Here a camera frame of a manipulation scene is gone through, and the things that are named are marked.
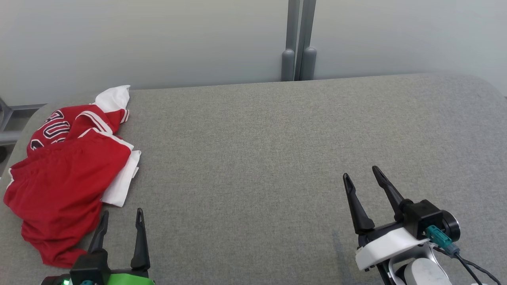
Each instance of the white fabric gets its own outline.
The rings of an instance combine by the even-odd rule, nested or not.
[[[130,99],[129,88],[130,85],[109,88],[97,95],[94,104],[102,109],[104,113],[125,109]]]
[[[98,130],[97,128],[89,128],[89,129],[87,129],[84,133],[80,134],[80,135],[78,136],[78,138],[79,138],[79,137],[83,137],[83,136],[85,136],[85,135],[86,135],[89,131],[94,131],[94,132],[97,132],[97,133],[99,133],[99,134],[101,134],[101,135],[108,136],[108,137],[110,137],[110,138],[114,139],[117,143],[122,144],[122,145],[124,145],[124,146],[128,147],[130,150],[133,150],[133,149],[134,149],[134,146],[133,146],[133,145],[129,144],[128,142],[126,142],[126,141],[124,141],[124,140],[122,140],[121,138],[119,138],[119,137],[117,137],[117,136],[115,136],[115,135],[112,135],[112,134],[110,134],[110,133],[108,133],[108,132],[100,131],[100,130]]]
[[[123,207],[127,198],[130,181],[135,175],[141,151],[132,151],[125,167],[118,173],[113,182],[102,195],[102,202],[118,207]]]
[[[104,120],[99,116],[97,115],[96,113],[92,112],[92,111],[84,111],[82,112],[81,114],[79,114],[76,119],[79,117],[79,116],[86,116],[88,118],[90,118],[92,120],[92,122],[101,130],[101,131],[105,131],[107,133],[110,133],[110,134],[113,134],[113,130],[111,130],[111,128],[107,125],[106,122],[104,122]]]
[[[123,85],[118,87],[113,87],[105,90],[104,92],[97,95],[95,98],[95,105],[97,105],[104,113],[115,112],[121,109],[125,110],[125,114],[122,118],[121,123],[124,123],[128,120],[129,111],[126,110],[127,103],[130,99],[129,95],[130,85]],[[110,137],[116,138],[130,146],[131,144],[125,142],[124,140],[119,139],[118,137],[110,134]],[[127,163],[123,167],[123,169],[116,175],[113,182],[106,189],[104,194],[102,195],[102,202],[115,205],[118,207],[122,207],[125,203],[125,199],[127,198],[128,189],[130,187],[130,181],[133,179],[135,173],[139,169],[137,164],[139,162],[139,158],[141,156],[141,151],[132,151],[130,153],[130,157],[127,160]]]

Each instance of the printed number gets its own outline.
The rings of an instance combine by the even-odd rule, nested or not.
[[[67,121],[53,123],[44,129],[44,136],[46,138],[54,138],[59,134],[70,131],[70,124]]]
[[[32,139],[31,142],[30,142],[30,148],[34,151],[38,148],[41,148],[43,147],[44,145],[42,144],[42,142],[38,139]]]
[[[61,137],[61,138],[57,138],[57,139],[55,139],[55,140],[54,140],[54,141],[52,141],[51,143],[52,143],[52,144],[54,144],[54,143],[59,143],[59,142],[64,141],[64,140],[65,140],[65,138],[64,138],[64,137]]]
[[[64,118],[65,117],[63,116],[63,113],[60,110],[56,110],[54,113],[51,114],[51,116],[49,116],[49,118],[47,118],[44,121],[44,124],[42,124],[42,126],[39,128],[39,130],[42,129],[42,127],[44,127],[44,125],[46,125],[47,123],[49,123],[51,121],[58,120],[58,119],[64,119]]]

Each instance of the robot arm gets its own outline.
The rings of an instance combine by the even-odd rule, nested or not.
[[[130,269],[110,270],[107,265],[107,251],[102,248],[102,244],[107,233],[108,220],[109,212],[105,211],[93,234],[88,252],[78,257],[70,274],[46,277],[41,285],[154,285],[153,280],[148,278],[150,255],[142,209],[137,209],[137,237]]]
[[[373,166],[373,173],[394,211],[394,222],[380,227],[375,227],[366,214],[349,175],[343,175],[352,223],[358,235],[355,257],[358,268],[369,271],[376,266],[386,285],[450,285],[433,248],[440,246],[447,255],[461,260],[459,249],[453,244],[461,235],[458,221],[428,200],[414,203],[405,199],[377,166]],[[408,259],[415,260],[394,270],[394,264]]]

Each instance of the gray table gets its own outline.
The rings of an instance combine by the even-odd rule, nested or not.
[[[52,111],[29,121],[8,165]],[[462,256],[507,273],[507,100],[463,75],[401,75],[131,92],[119,135],[142,150],[123,208],[106,206],[111,268],[128,267],[144,209],[157,284],[380,284],[359,271],[342,183],[377,225],[392,210],[371,172],[459,220]],[[9,182],[4,172],[0,193]],[[44,266],[0,205],[1,284],[38,284]],[[81,243],[87,246],[90,236]],[[439,256],[455,284],[472,278]],[[482,281],[493,284],[483,274]]]

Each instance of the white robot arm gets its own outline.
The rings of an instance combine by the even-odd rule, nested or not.
[[[461,258],[459,248],[453,244],[461,235],[454,216],[428,200],[414,203],[403,198],[377,166],[373,166],[373,173],[394,210],[395,221],[380,227],[375,227],[363,209],[349,175],[343,175],[350,214],[358,235],[355,260],[360,270],[377,267],[385,285],[452,285],[434,256],[437,249],[457,258],[477,284],[482,285],[467,264],[488,274],[500,285],[489,272]],[[394,269],[394,264],[409,259],[414,260]]]

